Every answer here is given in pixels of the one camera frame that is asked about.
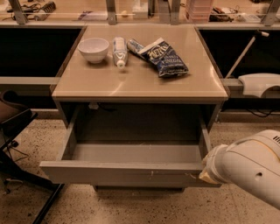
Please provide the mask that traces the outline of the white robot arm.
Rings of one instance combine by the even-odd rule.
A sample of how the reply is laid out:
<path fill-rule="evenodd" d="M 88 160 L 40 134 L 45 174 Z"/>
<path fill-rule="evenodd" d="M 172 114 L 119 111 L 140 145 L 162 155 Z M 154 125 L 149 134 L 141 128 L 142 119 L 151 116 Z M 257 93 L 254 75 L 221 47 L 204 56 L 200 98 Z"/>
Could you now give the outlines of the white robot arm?
<path fill-rule="evenodd" d="M 267 129 L 230 145 L 214 147 L 203 158 L 199 178 L 235 184 L 280 209 L 280 132 Z"/>

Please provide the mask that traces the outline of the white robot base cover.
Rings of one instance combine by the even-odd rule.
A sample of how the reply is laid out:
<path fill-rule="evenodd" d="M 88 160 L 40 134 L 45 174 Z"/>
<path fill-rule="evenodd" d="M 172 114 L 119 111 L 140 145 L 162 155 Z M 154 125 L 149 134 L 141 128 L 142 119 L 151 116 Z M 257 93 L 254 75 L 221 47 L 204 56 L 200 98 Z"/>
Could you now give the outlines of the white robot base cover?
<path fill-rule="evenodd" d="M 252 73 L 238 77 L 243 85 L 243 94 L 261 98 L 270 88 L 280 87 L 280 74 Z"/>

